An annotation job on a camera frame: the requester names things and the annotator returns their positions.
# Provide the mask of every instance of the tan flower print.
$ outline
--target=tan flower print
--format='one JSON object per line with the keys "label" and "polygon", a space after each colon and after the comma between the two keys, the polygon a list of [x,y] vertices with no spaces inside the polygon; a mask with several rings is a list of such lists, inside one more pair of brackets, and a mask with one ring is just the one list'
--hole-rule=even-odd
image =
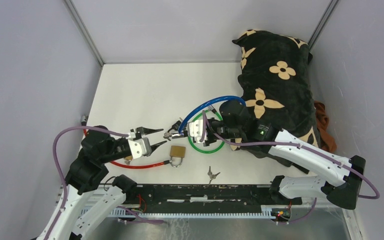
{"label": "tan flower print", "polygon": [[305,41],[303,41],[301,39],[291,37],[291,36],[285,36],[285,35],[281,35],[281,36],[287,37],[288,39],[294,41],[296,43],[296,45],[298,46],[298,48],[301,48],[302,45],[308,45]]}
{"label": "tan flower print", "polygon": [[[235,138],[234,142],[237,144],[240,144],[240,143],[242,143],[242,138]],[[235,151],[235,150],[241,148],[241,146],[230,145],[230,148],[232,149],[232,151]]]}
{"label": "tan flower print", "polygon": [[290,76],[295,76],[297,73],[292,67],[288,67],[285,61],[278,61],[277,66],[271,66],[268,69],[271,73],[278,74],[279,78],[288,80]]}
{"label": "tan flower print", "polygon": [[248,100],[245,103],[247,107],[254,107],[255,117],[258,119],[266,112],[266,108],[281,109],[285,107],[278,101],[266,99],[266,94],[261,88],[255,90],[255,99]]}
{"label": "tan flower print", "polygon": [[245,51],[245,47],[242,47],[242,60],[240,61],[240,66],[242,67],[242,69],[244,69],[245,65],[247,64],[247,58],[248,56],[254,52],[256,48],[253,47],[251,49],[249,49],[248,51]]}
{"label": "tan flower print", "polygon": [[306,143],[313,145],[316,148],[319,147],[319,145],[317,144],[316,134],[314,133],[313,127],[311,127],[310,131],[308,131],[307,134],[298,138]]}
{"label": "tan flower print", "polygon": [[256,33],[256,31],[254,30],[254,29],[251,29],[251,30],[247,30],[246,32],[244,32],[241,36],[243,36],[243,35],[247,35],[247,36],[249,36],[249,35],[251,35],[251,34],[255,34]]}

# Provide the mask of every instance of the white tabletop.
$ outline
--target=white tabletop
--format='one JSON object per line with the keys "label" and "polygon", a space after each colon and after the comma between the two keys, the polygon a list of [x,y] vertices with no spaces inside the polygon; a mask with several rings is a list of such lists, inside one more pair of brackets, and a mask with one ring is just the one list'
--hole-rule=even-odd
{"label": "white tabletop", "polygon": [[[127,133],[146,127],[167,130],[179,117],[207,100],[225,95],[242,95],[237,77],[239,63],[106,64],[90,111],[88,125],[104,125]],[[163,141],[164,132],[148,135],[151,144]],[[139,184],[208,184],[209,166],[221,172],[211,184],[270,184],[277,175],[307,176],[295,167],[285,167],[271,158],[258,159],[247,151],[232,151],[225,144],[213,154],[194,150],[186,138],[160,146],[149,157],[134,159],[131,165],[148,165],[168,160],[171,145],[185,146],[181,167],[170,165],[148,169],[126,169],[108,163],[111,176],[125,174]],[[218,147],[213,143],[208,149]]]}

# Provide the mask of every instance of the red cable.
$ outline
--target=red cable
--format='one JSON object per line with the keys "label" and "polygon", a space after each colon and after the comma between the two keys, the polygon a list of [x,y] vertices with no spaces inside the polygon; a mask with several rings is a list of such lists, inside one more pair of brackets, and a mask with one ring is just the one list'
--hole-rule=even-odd
{"label": "red cable", "polygon": [[142,211],[144,213],[147,210],[147,202],[143,198],[140,198],[140,200],[145,204],[145,208]]}
{"label": "red cable", "polygon": [[[86,129],[83,129],[83,133],[84,133],[84,136],[86,136],[86,134],[88,134]],[[158,167],[158,166],[165,165],[165,163],[163,161],[159,162],[159,163],[150,164],[150,165],[143,165],[143,166],[124,165],[124,164],[118,163],[116,161],[111,161],[110,163],[112,163],[112,164],[114,164],[114,165],[116,165],[118,167],[125,168],[125,169],[150,169],[150,168],[153,168],[153,167]]]}
{"label": "red cable", "polygon": [[139,209],[142,207],[142,197],[140,194],[137,195],[139,197]]}

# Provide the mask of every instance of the brass padlock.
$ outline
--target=brass padlock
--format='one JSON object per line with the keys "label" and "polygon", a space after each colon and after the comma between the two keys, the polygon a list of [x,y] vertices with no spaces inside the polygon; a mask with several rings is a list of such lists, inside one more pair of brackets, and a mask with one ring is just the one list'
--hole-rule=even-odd
{"label": "brass padlock", "polygon": [[[170,149],[170,165],[174,168],[178,168],[180,167],[180,165],[182,165],[183,163],[183,158],[185,157],[185,153],[186,153],[186,147],[184,146],[171,146],[171,149]],[[173,158],[180,158],[180,163],[177,164],[177,165],[174,165],[173,164]]]}

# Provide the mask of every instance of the brown cloth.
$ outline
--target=brown cloth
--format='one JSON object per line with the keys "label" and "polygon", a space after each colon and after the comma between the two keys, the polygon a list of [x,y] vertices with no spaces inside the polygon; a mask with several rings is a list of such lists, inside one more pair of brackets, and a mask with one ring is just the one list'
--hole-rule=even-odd
{"label": "brown cloth", "polygon": [[335,143],[335,138],[326,131],[329,125],[329,117],[326,114],[325,105],[319,101],[314,101],[314,107],[317,129],[320,132],[320,148],[333,153],[337,149],[337,144]]}

